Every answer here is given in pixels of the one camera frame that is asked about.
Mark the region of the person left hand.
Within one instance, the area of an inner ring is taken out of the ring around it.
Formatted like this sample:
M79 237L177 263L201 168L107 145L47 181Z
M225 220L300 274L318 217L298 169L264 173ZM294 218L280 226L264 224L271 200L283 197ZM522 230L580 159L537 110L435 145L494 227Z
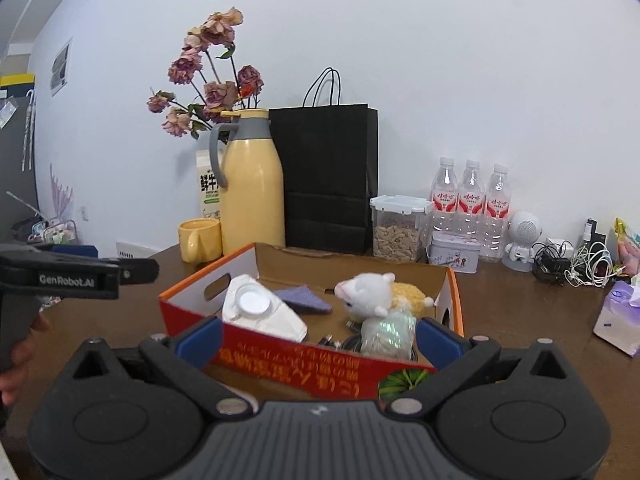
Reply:
M48 330L50 330L49 321L42 313L39 313L32 323L27 337L13 347L12 367L0 376L1 401L4 406L15 404L26 385L29 364L36 353L34 333L45 333Z

